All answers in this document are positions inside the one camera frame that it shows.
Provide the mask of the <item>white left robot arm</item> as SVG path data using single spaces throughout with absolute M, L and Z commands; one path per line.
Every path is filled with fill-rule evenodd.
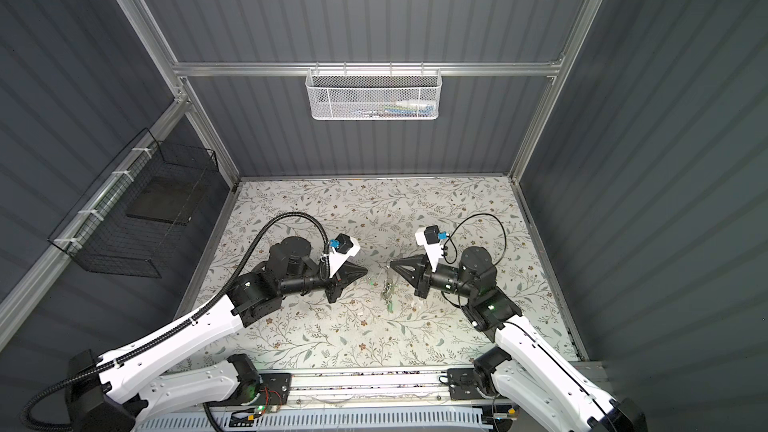
M 127 346 L 96 358 L 86 351 L 70 362 L 72 371 L 90 365 L 106 371 L 70 385 L 67 412 L 75 431 L 132 431 L 157 416 L 196 404 L 263 408 L 276 386 L 263 382 L 244 354 L 233 354 L 197 371 L 171 367 L 210 343 L 234 335 L 278 311 L 286 296 L 322 291 L 334 303 L 364 277 L 352 263 L 357 239 L 340 234 L 318 262 L 308 240 L 292 236 L 273 245 L 267 260 L 235 278 L 219 300 L 209 300 L 180 319 Z

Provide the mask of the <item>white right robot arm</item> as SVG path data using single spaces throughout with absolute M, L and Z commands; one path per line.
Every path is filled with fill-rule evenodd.
M 473 362 L 474 382 L 486 396 L 522 407 L 548 431 L 645 431 L 647 419 L 630 399 L 618 400 L 564 359 L 497 284 L 483 247 L 465 249 L 452 267 L 416 255 L 390 267 L 425 298 L 440 290 L 457 298 L 472 327 L 493 343 Z

